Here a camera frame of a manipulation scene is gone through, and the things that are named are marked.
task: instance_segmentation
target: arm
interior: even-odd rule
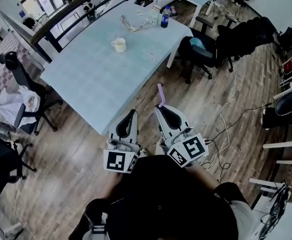
[[[115,187],[121,182],[123,174],[119,172],[110,172],[108,174],[107,180],[100,193],[101,199],[110,199]]]
[[[201,182],[208,190],[213,191],[219,186],[219,182],[206,171],[199,163],[191,167],[185,167],[186,170]]]

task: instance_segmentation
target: white cloth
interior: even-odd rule
[[[252,209],[242,201],[231,201],[230,207],[237,222],[238,240],[249,239],[257,223]]]
[[[13,126],[22,104],[26,106],[26,112],[36,112],[40,102],[37,93],[26,86],[19,86],[18,93],[8,93],[4,88],[0,93],[0,113]],[[18,127],[35,122],[35,117],[23,117]]]

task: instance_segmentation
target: white cable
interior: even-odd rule
[[[37,240],[37,238],[34,236],[34,234],[33,234],[33,233],[30,231],[30,229],[28,228],[28,224],[25,223],[25,222],[23,221],[23,218],[22,218],[22,217],[19,215],[19,213],[17,212],[15,206],[13,205],[13,202],[9,199],[8,194],[7,194],[7,192],[6,192],[5,189],[4,189],[4,192],[5,192],[5,194],[6,194],[6,197],[7,197],[7,199],[8,199],[8,202],[10,203],[10,205],[12,206],[12,208],[14,209],[15,213],[17,214],[17,216],[19,217],[19,220],[20,220],[20,222],[22,223],[22,227],[26,228],[26,229],[28,230],[28,232],[32,235],[32,237],[33,237],[35,240]]]
[[[227,126],[226,126],[226,122],[225,122],[224,118],[222,117],[222,110],[223,110],[223,108],[224,108],[228,103],[231,102],[231,99],[235,96],[236,70],[237,70],[237,68],[238,68],[239,63],[241,62],[241,59],[242,59],[242,57],[240,57],[239,61],[237,62],[236,68],[235,68],[235,70],[234,70],[234,87],[233,87],[233,94],[231,95],[231,97],[229,98],[229,100],[224,104],[224,106],[222,106],[222,108],[221,108],[220,111],[219,111],[219,115],[220,115],[220,117],[221,117],[221,119],[222,119],[222,121],[223,121],[223,123],[224,123],[225,130],[226,130],[226,133],[227,133],[228,144],[227,144],[227,146],[225,146],[224,148],[222,148],[221,150],[219,150],[219,151],[215,154],[213,161],[212,161],[211,164],[207,167],[206,170],[208,170],[209,168],[211,168],[211,166],[212,166],[213,163],[215,162],[216,156],[217,156],[220,152],[222,152],[223,150],[227,149],[228,146],[230,145],[230,136],[229,136],[229,134],[228,134],[228,130],[227,130]]]

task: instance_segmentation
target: railing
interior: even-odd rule
[[[58,12],[53,18],[51,18],[49,21],[43,25],[38,32],[35,33],[35,35],[30,40],[30,45],[47,61],[51,62],[52,59],[49,57],[49,55],[42,49],[42,47],[39,45],[39,41],[43,38],[46,38],[52,46],[57,50],[57,52],[61,52],[63,48],[59,44],[59,40],[61,40],[62,37],[64,37],[74,26],[76,26],[79,22],[81,22],[84,18],[86,18],[88,15],[95,14],[95,10],[99,7],[105,5],[111,0],[104,0],[101,3],[95,5],[93,8],[85,12],[82,16],[80,16],[74,23],[72,23],[67,29],[65,29],[57,38],[53,36],[51,33],[51,29],[58,24],[63,18],[65,18],[67,15],[69,15],[72,11],[74,11],[76,8],[81,6],[83,3],[85,3],[87,0],[74,0],[72,1],[68,6],[66,6],[64,9],[62,9],[60,12]],[[114,9],[115,7],[119,6],[120,4],[126,2],[128,0],[123,0],[116,5],[114,5],[112,8],[108,9],[105,13],[100,15],[96,18],[98,20],[100,17],[102,17],[104,14],[109,12],[110,10]],[[141,5],[143,3],[143,6],[147,6],[150,3],[152,3],[152,0],[136,0],[135,4]]]

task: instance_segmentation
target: pink handle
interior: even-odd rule
[[[158,105],[158,107],[161,108],[165,104],[165,96],[164,96],[162,85],[160,83],[158,83],[157,87],[158,87],[159,95],[161,98],[161,103]]]

